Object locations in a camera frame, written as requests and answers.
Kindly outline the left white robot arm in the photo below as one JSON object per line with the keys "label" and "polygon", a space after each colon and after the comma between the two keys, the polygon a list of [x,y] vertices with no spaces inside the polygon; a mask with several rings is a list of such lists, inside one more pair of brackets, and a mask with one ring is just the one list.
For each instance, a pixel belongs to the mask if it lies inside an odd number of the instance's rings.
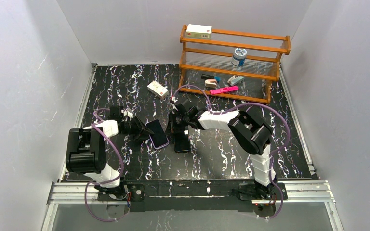
{"label": "left white robot arm", "polygon": [[128,188],[123,183],[122,170],[115,170],[107,164],[106,145],[117,151],[111,137],[121,134],[138,139],[152,135],[153,131],[123,106],[112,106],[108,112],[106,120],[99,117],[91,126],[70,129],[65,163],[68,172],[91,178],[89,183],[98,191],[125,197]]}

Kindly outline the pink-edged dark smartphone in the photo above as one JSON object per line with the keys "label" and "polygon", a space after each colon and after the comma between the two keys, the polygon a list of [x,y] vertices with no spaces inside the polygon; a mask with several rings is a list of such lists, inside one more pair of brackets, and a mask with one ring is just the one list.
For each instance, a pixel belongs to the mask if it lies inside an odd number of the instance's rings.
{"label": "pink-edged dark smartphone", "polygon": [[156,150],[162,149],[169,145],[167,135],[165,134],[165,131],[158,119],[146,123],[145,126],[153,132],[153,134],[150,134],[149,137],[153,147]]}

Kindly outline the lavender smartphone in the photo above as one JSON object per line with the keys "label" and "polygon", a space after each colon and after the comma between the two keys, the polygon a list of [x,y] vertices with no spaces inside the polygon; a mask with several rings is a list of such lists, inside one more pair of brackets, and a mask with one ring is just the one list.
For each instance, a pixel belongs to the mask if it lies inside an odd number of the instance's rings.
{"label": "lavender smartphone", "polygon": [[169,139],[162,128],[151,127],[150,129],[154,132],[154,135],[149,136],[155,149],[164,148],[169,144]]}

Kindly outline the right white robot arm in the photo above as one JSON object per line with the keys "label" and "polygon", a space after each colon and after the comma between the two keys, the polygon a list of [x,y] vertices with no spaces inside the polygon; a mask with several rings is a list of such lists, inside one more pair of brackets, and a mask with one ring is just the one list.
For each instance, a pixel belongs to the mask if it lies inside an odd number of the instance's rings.
{"label": "right white robot arm", "polygon": [[255,116],[252,106],[240,104],[235,108],[219,112],[198,109],[185,99],[177,101],[169,113],[166,134],[173,135],[175,144],[190,145],[188,128],[199,130],[227,130],[232,132],[240,147],[250,155],[254,168],[254,184],[241,193],[254,198],[267,198],[274,190],[276,173],[271,164],[272,128],[260,117]]}

